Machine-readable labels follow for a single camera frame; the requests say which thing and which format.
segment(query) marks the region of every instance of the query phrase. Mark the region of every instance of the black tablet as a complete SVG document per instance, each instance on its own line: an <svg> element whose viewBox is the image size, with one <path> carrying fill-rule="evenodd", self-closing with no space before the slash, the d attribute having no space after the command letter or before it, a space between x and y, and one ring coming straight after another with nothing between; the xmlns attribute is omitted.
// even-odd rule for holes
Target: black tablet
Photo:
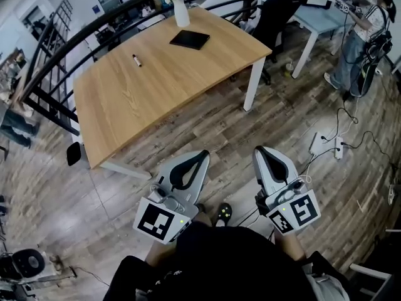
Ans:
<svg viewBox="0 0 401 301"><path fill-rule="evenodd" d="M170 43L172 45L200 50L209 38L210 36L208 34L181 30Z"/></svg>

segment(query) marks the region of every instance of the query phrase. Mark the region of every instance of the tabletop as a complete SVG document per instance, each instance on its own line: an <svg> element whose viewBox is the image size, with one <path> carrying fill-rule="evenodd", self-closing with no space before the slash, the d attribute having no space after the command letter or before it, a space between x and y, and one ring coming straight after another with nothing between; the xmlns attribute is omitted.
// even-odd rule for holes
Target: tabletop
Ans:
<svg viewBox="0 0 401 301"><path fill-rule="evenodd" d="M170 17L131 37L74 81L76 112L92 168L175 109L271 53L205 9L192 8L189 16L186 30L210 35L201 50L169 44L181 30Z"/></svg>
<svg viewBox="0 0 401 301"><path fill-rule="evenodd" d="M300 6L294 16L303 25L313 29L317 33L325 33L344 26L346 14L334 7L332 3L329 9L312 6ZM351 17L347 17L346 24L353 24Z"/></svg>

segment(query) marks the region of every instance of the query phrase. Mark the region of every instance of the white vase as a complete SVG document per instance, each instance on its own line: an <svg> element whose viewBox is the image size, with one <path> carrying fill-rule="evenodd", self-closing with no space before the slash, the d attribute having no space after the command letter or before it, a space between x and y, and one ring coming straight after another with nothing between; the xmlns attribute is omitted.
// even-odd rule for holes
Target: white vase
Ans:
<svg viewBox="0 0 401 301"><path fill-rule="evenodd" d="M183 0L173 0L175 21L178 27L186 27L189 25L189 15L187 7Z"/></svg>

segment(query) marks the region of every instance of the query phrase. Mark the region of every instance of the black bag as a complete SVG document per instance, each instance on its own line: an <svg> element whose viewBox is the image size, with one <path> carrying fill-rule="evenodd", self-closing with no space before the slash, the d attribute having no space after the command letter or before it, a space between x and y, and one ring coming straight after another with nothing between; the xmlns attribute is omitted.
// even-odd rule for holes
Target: black bag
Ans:
<svg viewBox="0 0 401 301"><path fill-rule="evenodd" d="M381 59L387 53L390 52L393 44L391 42L392 36L390 31L388 30L389 22L386 18L386 15L382 9L382 7L377 6L380 12L382 13L384 20L384 28L374 34L370 41L366 43L366 55L370 61L373 61L376 58Z"/></svg>

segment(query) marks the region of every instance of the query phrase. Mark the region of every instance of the jeans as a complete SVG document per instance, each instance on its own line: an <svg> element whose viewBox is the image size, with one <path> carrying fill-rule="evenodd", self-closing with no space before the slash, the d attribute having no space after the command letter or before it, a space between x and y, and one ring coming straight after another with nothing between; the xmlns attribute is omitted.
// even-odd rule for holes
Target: jeans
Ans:
<svg viewBox="0 0 401 301"><path fill-rule="evenodd" d="M354 30L351 31L343 46L337 67L330 73L330 80L334 86L351 91L358 88L365 43Z"/></svg>
<svg viewBox="0 0 401 301"><path fill-rule="evenodd" d="M0 126L0 132L9 139L15 141L15 143L24 147L29 147L31 145L31 139L15 133L13 128L31 135L34 134L34 126L28 124L20 114L9 109L7 110L3 123Z"/></svg>

